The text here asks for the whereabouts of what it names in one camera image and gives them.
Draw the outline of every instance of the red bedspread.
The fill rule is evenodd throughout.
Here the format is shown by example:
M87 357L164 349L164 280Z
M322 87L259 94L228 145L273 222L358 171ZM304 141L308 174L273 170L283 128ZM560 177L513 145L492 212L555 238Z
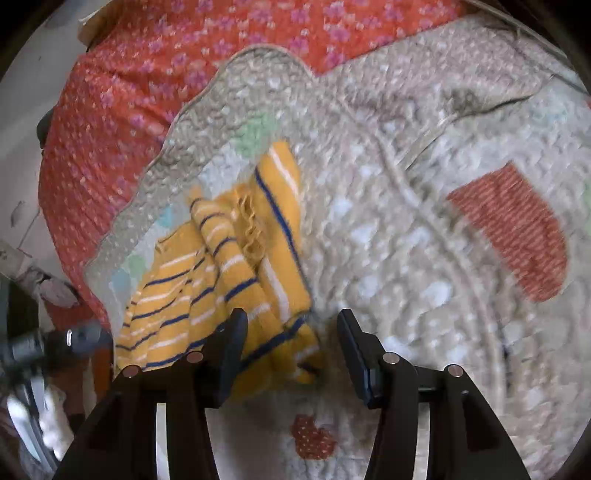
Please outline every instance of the red bedspread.
M322 74L460 13L459 0L126 0L106 40L72 69L39 180L64 271L88 305L107 321L83 269L183 102L231 55L271 43Z

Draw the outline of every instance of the metal screw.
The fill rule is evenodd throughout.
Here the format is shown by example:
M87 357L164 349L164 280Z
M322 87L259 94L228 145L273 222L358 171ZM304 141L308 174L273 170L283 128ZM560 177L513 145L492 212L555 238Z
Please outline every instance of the metal screw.
M447 367L447 372L456 378L461 377L464 374L464 369L462 367L460 367L460 365L450 365L449 367Z
M390 365L396 365L400 361L400 357L393 352L386 352L382 355L382 360Z
M190 352L187 355L187 362L190 364L198 364L201 360L203 360L203 354L201 352Z
M135 377L142 369L137 365L128 365L123 369L123 376L127 378Z

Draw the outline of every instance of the green patch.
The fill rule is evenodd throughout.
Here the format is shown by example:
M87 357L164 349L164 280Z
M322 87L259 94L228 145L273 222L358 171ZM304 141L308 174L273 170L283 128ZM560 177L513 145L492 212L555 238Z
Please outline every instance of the green patch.
M242 125L233 139L236 152L243 158L262 155L275 131L275 122L267 113L258 113Z
M146 272L146 264L144 257L140 255L130 255L127 258L127 266L129 275L137 282L139 282Z

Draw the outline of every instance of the yellow striped towel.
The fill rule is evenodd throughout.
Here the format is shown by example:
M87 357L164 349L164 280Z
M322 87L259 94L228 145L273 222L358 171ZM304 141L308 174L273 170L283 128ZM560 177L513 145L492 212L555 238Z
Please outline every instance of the yellow striped towel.
M215 200L192 190L191 220L158 241L126 310L118 367L171 365L240 307L249 323L233 394L285 379L314 381L323 359L304 319L311 297L298 259L299 187L299 169L281 141L248 182Z

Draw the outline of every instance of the white floor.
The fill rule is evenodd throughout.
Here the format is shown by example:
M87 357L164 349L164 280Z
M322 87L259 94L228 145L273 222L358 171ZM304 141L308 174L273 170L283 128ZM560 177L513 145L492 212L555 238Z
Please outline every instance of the white floor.
M6 244L20 248L42 270L63 279L37 202L41 150L36 128L56 104L76 58L86 51L76 38L78 19L106 3L66 0L29 38L0 81L0 250L10 257L17 254ZM10 270L9 260L0 258L0 272Z

